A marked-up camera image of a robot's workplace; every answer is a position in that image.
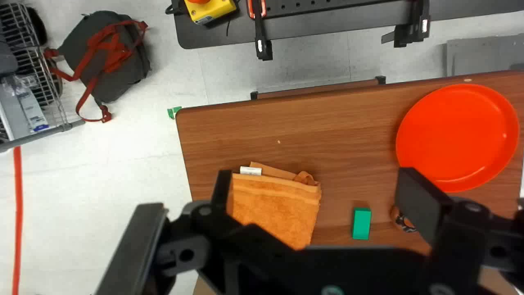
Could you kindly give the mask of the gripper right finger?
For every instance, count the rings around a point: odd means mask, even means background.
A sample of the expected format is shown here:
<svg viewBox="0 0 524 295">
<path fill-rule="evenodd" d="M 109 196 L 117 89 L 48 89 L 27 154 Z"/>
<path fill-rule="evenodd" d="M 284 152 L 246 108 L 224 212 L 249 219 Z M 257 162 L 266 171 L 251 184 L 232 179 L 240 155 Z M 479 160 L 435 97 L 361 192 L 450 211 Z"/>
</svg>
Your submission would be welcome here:
<svg viewBox="0 0 524 295">
<path fill-rule="evenodd" d="M 494 295 L 482 267 L 524 293 L 524 200 L 512 219 L 470 199 L 451 198 L 414 168 L 399 168 L 395 205 L 431 246 L 417 281 L 422 295 Z"/>
</svg>

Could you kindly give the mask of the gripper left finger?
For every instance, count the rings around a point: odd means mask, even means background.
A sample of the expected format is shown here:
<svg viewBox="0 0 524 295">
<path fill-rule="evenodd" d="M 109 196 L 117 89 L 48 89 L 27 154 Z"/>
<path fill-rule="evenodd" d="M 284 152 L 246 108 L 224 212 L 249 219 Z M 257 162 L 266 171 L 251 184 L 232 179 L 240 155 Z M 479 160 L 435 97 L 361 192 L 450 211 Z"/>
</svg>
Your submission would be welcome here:
<svg viewBox="0 0 524 295">
<path fill-rule="evenodd" d="M 241 225 L 228 216 L 232 172 L 218 173 L 211 200 L 169 220 L 163 203 L 136 206 L 97 286 L 97 295 L 170 295 L 176 277 L 198 271 L 218 294 L 240 295 L 238 266 L 220 239 Z"/>
</svg>

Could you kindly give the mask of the brown wooden table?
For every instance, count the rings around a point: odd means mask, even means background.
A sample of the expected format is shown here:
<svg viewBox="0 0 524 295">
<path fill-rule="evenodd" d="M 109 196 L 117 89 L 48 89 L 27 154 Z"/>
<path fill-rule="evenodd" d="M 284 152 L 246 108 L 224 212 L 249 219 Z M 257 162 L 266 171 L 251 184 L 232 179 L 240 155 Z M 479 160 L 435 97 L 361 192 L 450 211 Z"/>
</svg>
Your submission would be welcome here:
<svg viewBox="0 0 524 295">
<path fill-rule="evenodd" d="M 359 82 L 346 82 L 339 84 L 330 84 L 322 86 L 309 86 L 305 88 L 298 89 L 288 89 L 272 92 L 258 92 L 253 91 L 250 93 L 250 99 L 266 99 L 266 98 L 280 98 L 296 95 L 308 95 L 311 93 L 318 92 L 329 92 L 329 91 L 339 91 L 339 90 L 348 90 L 348 89 L 359 89 L 367 86 L 377 86 L 384 85 L 387 83 L 387 77 L 385 75 L 377 75 L 374 79 L 362 80 Z"/>
</svg>

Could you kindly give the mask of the white packet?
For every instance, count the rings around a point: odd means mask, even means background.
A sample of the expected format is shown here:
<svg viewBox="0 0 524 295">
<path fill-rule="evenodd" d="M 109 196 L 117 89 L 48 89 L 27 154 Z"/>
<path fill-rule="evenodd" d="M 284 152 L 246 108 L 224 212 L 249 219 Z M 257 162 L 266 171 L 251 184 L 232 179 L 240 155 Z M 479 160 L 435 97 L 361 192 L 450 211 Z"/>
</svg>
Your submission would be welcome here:
<svg viewBox="0 0 524 295">
<path fill-rule="evenodd" d="M 15 93 L 26 116 L 30 130 L 38 133 L 48 129 L 50 125 L 32 91 L 27 87 L 21 86 L 15 89 Z"/>
</svg>

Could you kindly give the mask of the orange terry cloth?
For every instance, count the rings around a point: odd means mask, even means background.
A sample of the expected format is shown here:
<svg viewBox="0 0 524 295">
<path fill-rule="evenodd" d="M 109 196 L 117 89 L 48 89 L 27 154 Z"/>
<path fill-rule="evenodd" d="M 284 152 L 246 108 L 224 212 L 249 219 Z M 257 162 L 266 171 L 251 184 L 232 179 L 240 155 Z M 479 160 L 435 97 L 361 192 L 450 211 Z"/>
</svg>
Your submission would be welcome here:
<svg viewBox="0 0 524 295">
<path fill-rule="evenodd" d="M 242 225 L 255 224 L 301 250 L 310 245 L 322 198 L 321 183 L 304 170 L 288 172 L 251 162 L 260 175 L 232 174 L 226 211 Z"/>
</svg>

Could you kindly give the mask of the orange plastic plate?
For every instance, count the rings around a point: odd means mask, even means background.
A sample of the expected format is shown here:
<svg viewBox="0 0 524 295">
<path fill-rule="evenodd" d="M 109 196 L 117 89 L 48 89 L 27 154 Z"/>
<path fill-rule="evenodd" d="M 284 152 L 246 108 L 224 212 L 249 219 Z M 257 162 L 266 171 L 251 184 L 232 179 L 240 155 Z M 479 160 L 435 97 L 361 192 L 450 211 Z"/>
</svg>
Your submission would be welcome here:
<svg viewBox="0 0 524 295">
<path fill-rule="evenodd" d="M 520 123 L 509 99 L 488 86 L 455 84 L 408 110 L 395 137 L 402 167 L 415 168 L 447 193 L 480 187 L 517 151 Z"/>
</svg>

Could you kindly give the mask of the grey panel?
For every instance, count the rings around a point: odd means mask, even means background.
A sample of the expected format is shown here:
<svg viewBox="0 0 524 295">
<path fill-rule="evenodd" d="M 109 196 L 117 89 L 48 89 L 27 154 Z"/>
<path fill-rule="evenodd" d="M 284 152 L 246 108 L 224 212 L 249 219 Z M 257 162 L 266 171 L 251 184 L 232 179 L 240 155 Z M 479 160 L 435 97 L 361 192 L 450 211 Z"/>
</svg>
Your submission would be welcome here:
<svg viewBox="0 0 524 295">
<path fill-rule="evenodd" d="M 447 76 L 524 70 L 524 33 L 447 41 Z"/>
</svg>

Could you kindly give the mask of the small orange and black object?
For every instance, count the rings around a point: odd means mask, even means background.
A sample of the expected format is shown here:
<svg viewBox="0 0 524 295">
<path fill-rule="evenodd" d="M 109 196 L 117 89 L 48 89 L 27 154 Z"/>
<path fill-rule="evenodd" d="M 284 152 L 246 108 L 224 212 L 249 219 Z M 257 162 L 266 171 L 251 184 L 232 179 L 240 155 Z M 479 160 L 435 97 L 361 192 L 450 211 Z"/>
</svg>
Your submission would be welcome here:
<svg viewBox="0 0 524 295">
<path fill-rule="evenodd" d="M 417 231 L 413 223 L 397 206 L 391 208 L 391 220 L 393 224 L 404 233 L 415 233 Z"/>
</svg>

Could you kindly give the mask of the black and orange clamp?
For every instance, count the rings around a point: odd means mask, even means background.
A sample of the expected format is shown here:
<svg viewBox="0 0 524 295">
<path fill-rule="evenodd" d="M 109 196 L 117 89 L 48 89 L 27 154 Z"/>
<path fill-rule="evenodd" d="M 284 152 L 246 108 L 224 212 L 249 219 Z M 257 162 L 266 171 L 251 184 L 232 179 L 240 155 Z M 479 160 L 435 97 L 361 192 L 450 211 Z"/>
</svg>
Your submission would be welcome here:
<svg viewBox="0 0 524 295">
<path fill-rule="evenodd" d="M 266 0 L 246 0 L 248 15 L 255 25 L 255 50 L 259 60 L 273 60 L 273 45 L 267 38 L 264 18 L 267 16 Z"/>
</svg>

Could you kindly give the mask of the green block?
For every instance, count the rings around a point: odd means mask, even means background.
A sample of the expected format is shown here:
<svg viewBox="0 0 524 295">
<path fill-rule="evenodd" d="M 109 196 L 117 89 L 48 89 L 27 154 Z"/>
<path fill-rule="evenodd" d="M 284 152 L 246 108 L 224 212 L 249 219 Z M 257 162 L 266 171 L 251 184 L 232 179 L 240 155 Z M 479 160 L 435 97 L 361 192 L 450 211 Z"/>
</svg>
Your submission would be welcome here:
<svg viewBox="0 0 524 295">
<path fill-rule="evenodd" d="M 369 208 L 356 207 L 353 210 L 352 239 L 368 240 L 372 224 L 372 211 Z"/>
</svg>

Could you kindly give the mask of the yellow emergency stop box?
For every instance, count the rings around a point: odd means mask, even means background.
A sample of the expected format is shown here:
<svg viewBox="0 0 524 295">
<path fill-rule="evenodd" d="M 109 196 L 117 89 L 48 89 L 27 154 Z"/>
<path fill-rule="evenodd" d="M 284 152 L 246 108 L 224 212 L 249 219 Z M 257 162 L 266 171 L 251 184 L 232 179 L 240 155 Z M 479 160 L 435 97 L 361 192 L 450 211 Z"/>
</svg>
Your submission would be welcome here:
<svg viewBox="0 0 524 295">
<path fill-rule="evenodd" d="M 191 20 L 205 25 L 237 10 L 234 0 L 185 0 Z"/>
</svg>

